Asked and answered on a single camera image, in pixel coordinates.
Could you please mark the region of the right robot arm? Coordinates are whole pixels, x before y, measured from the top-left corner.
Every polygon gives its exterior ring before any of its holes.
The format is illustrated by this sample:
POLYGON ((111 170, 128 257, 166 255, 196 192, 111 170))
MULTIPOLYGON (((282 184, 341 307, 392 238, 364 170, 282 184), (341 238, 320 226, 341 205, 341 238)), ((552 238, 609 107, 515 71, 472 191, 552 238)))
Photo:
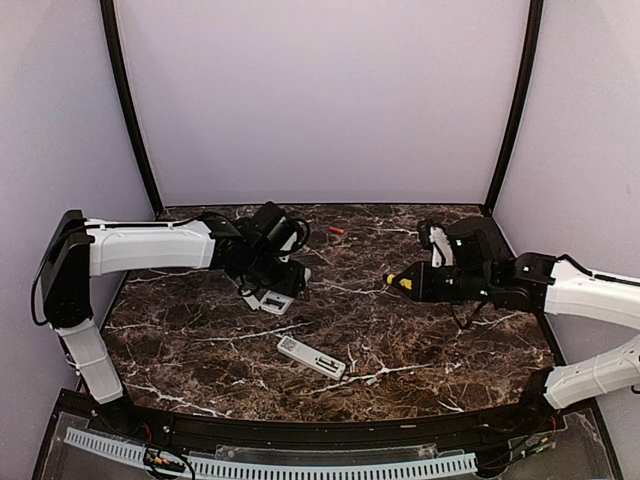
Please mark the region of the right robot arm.
MULTIPOLYGON (((477 217, 447 227, 422 221, 419 241, 430 250, 385 281, 414 302, 492 304, 544 315, 590 318, 639 327, 639 281, 582 266, 568 254, 510 254, 497 224, 477 217)), ((549 416, 585 399, 639 384, 639 339, 587 360, 534 372, 510 413, 521 434, 534 432, 549 416)))

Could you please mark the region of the white battery cover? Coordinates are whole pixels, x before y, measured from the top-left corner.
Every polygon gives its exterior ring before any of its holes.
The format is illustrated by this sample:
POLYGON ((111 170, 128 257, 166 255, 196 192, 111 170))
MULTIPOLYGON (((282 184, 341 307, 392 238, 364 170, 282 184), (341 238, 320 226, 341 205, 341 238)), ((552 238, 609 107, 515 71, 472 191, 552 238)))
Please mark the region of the white battery cover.
POLYGON ((261 309, 261 301, 258 300, 253 294, 242 296, 242 298, 252 310, 261 309))

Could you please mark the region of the white slim remote control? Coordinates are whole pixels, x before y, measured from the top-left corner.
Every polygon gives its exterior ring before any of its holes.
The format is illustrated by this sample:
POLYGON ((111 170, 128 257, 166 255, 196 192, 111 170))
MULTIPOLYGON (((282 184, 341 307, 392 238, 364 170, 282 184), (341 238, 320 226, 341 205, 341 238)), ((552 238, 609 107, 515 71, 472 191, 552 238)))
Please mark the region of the white slim remote control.
POLYGON ((277 350, 288 358, 332 380, 340 380, 346 365, 292 337, 284 336, 277 344, 277 350))

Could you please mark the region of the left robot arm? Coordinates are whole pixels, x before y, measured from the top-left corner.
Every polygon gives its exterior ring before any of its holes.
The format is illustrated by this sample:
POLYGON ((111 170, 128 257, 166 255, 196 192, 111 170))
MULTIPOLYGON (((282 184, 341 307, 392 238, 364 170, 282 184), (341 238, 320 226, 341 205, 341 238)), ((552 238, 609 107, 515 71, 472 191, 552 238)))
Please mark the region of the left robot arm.
POLYGON ((57 333, 89 394, 103 405, 103 421, 120 436, 131 436, 141 427, 141 415, 122 399, 125 388, 94 320, 91 279, 162 268, 222 271, 252 310, 281 315, 311 277, 292 257, 309 236, 307 221, 272 202, 251 217, 204 212, 165 222, 113 222, 69 210, 34 275, 32 321, 57 333))

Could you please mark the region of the grey remote control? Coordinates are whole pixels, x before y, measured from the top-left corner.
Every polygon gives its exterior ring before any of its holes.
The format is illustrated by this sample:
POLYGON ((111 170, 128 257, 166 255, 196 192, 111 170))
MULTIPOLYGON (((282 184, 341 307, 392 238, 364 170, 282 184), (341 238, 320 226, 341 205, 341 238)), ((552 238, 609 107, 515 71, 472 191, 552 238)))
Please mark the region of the grey remote control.
POLYGON ((261 297, 261 310, 283 315, 293 301, 306 289, 311 270, 306 267, 293 269, 283 280, 270 287, 261 297))

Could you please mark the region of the yellow handled screwdriver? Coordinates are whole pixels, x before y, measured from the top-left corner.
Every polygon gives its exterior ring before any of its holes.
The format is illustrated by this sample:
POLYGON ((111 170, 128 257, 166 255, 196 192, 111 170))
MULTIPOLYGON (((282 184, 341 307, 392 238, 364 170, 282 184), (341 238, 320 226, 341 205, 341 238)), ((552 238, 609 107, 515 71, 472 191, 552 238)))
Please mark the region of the yellow handled screwdriver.
POLYGON ((385 275, 383 279, 387 285, 395 286, 398 289, 411 291, 413 287, 411 278, 407 278, 399 274, 388 274, 385 275))

